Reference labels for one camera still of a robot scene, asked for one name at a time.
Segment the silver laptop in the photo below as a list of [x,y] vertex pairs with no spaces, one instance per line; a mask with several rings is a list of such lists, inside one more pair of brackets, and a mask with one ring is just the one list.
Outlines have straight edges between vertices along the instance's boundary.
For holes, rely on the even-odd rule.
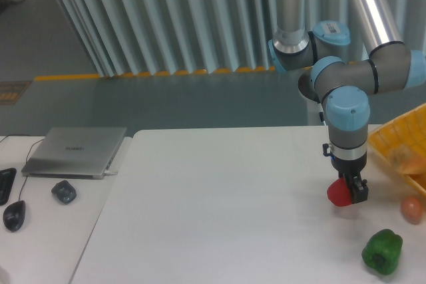
[[52,128],[22,169],[49,178],[104,177],[126,128]]

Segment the egg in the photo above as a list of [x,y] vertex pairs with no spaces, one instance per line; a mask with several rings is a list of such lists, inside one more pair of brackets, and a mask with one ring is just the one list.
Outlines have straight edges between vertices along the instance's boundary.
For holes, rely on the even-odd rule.
[[409,196],[401,202],[401,213],[411,224],[419,224],[423,215],[423,206],[414,196]]

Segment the computer mouse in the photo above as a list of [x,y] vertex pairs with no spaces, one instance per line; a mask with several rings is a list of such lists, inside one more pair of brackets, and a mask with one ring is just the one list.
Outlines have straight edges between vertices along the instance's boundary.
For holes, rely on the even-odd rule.
[[21,200],[12,203],[3,213],[3,223],[12,232],[21,228],[25,219],[25,201]]
[[57,183],[53,187],[52,193],[55,194],[58,200],[64,204],[70,203],[77,196],[77,191],[66,180]]

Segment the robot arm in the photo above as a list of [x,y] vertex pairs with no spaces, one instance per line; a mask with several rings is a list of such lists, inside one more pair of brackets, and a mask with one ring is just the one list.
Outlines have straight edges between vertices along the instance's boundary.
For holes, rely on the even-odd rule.
[[361,21],[368,60],[347,65],[339,58],[348,31],[337,22],[319,23],[307,33],[304,0],[277,0],[278,30],[270,50],[278,70],[313,65],[312,84],[329,128],[330,143],[323,145],[323,154],[331,156],[354,204],[368,196],[360,174],[367,161],[367,94],[423,84],[426,58],[405,48],[387,0],[350,1]]

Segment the gray floor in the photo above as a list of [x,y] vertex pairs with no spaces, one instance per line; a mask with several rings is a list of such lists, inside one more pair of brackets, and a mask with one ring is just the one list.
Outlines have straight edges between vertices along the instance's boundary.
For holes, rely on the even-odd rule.
[[[0,81],[95,73],[55,0],[0,7]],[[0,106],[0,135],[52,126],[223,128],[320,124],[298,92],[301,71],[33,82]],[[426,102],[426,86],[370,98],[381,124]]]

